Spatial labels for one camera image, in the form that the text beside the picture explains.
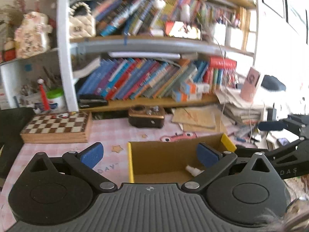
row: metal screw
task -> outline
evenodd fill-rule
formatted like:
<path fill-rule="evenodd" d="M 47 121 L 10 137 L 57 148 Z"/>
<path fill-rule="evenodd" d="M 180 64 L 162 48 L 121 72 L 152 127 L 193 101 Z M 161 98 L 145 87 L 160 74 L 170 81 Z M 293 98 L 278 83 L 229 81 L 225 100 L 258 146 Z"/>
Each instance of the metal screw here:
<path fill-rule="evenodd" d="M 184 186 L 187 188 L 187 189 L 197 189 L 200 187 L 200 184 L 198 184 L 197 182 L 195 181 L 188 181 L 184 184 Z"/>
<path fill-rule="evenodd" d="M 100 186 L 100 188 L 102 188 L 102 189 L 109 190 L 109 189 L 114 188 L 114 187 L 115 187 L 115 184 L 114 184 L 113 182 L 106 181 L 106 182 L 102 182 L 99 186 Z"/>

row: tablecloth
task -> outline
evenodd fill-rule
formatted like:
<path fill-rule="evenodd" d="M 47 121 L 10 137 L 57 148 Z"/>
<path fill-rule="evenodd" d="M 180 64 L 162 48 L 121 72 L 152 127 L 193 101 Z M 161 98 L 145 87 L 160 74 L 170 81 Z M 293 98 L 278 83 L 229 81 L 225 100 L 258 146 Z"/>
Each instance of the tablecloth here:
<path fill-rule="evenodd" d="M 6 179 L 0 195 L 0 232 L 9 229 L 16 221 L 8 205 L 8 195 L 17 178 L 28 162 L 37 152 L 45 152 L 49 157 L 60 157 L 70 150 L 82 151 L 95 142 L 101 142 L 104 147 L 103 159 L 93 168 L 102 176 L 120 186 L 129 181 L 128 176 L 128 141 L 154 141 L 162 136 L 173 136 L 182 131 L 178 124 L 171 123 L 172 115 L 166 115 L 162 129 L 138 129 L 130 126 L 127 118 L 93 121 L 88 143 L 71 144 L 24 144 L 18 154 L 10 173 Z M 197 136 L 206 136 L 213 133 L 198 133 Z M 112 152 L 113 146 L 120 146 L 123 150 Z"/>

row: pink phone case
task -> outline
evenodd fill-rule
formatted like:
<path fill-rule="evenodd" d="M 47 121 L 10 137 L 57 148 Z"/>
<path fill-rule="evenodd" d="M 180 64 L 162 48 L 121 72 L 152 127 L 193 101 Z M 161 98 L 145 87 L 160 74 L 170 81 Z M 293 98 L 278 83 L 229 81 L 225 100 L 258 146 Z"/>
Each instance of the pink phone case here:
<path fill-rule="evenodd" d="M 246 81 L 240 92 L 240 97 L 243 100 L 247 102 L 253 101 L 260 76 L 261 74 L 257 70 L 253 69 L 252 67 L 250 68 Z"/>

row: star print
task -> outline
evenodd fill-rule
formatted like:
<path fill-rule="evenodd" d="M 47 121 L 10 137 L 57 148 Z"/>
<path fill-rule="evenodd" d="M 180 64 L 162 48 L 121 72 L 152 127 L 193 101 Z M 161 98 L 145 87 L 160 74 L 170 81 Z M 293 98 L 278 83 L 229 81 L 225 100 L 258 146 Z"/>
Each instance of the star print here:
<path fill-rule="evenodd" d="M 118 146 L 112 146 L 112 152 L 120 153 L 123 150 L 123 148 L 118 145 Z"/>

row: gray ribbed plate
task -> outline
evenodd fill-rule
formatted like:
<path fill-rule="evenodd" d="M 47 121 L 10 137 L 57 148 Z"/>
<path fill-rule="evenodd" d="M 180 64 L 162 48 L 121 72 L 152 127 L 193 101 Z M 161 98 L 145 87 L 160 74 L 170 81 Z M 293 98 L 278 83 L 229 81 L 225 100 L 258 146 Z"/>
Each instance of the gray ribbed plate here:
<path fill-rule="evenodd" d="M 94 205 L 73 221 L 55 226 L 17 222 L 9 232 L 245 232 L 215 216 L 198 194 L 176 184 L 124 184 L 100 194 Z"/>

